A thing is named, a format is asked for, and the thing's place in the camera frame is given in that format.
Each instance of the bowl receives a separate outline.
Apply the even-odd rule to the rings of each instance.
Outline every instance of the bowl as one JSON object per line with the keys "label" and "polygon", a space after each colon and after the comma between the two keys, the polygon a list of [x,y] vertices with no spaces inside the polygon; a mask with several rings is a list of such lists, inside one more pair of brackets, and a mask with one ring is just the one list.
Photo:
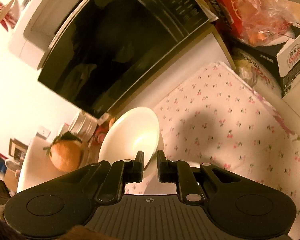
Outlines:
{"label": "bowl", "polygon": [[137,107],[122,115],[107,133],[99,154],[99,162],[111,165],[119,160],[134,160],[144,152],[144,167],[157,150],[160,136],[156,114],[147,107]]}

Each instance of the clear plastic bag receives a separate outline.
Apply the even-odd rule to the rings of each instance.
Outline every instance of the clear plastic bag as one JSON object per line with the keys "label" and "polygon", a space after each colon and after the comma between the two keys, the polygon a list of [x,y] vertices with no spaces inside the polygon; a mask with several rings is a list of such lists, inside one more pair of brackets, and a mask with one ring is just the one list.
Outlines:
{"label": "clear plastic bag", "polygon": [[236,0],[242,19],[241,38],[251,46],[266,46],[285,35],[295,22],[285,0]]}

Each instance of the wooden frame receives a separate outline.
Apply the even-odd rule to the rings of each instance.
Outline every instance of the wooden frame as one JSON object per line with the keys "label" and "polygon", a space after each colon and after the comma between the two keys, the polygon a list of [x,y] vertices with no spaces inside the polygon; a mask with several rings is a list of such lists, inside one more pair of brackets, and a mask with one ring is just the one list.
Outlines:
{"label": "wooden frame", "polygon": [[10,139],[9,142],[9,155],[17,162],[20,160],[22,154],[26,154],[28,146],[18,141],[17,139]]}

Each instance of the ribbed surface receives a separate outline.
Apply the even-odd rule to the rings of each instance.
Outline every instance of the ribbed surface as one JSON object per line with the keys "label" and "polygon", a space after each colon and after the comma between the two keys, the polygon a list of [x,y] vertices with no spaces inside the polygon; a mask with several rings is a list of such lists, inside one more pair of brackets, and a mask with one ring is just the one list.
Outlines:
{"label": "ribbed surface", "polygon": [[238,239],[217,228],[202,208],[185,205],[176,195],[125,195],[115,205],[99,207],[86,227],[120,240]]}

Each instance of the microwave control panel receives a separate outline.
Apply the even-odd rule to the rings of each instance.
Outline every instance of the microwave control panel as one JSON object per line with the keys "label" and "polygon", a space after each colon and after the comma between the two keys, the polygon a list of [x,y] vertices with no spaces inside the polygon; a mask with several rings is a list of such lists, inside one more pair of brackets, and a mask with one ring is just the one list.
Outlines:
{"label": "microwave control panel", "polygon": [[204,24],[208,17],[195,0],[160,0],[188,33]]}

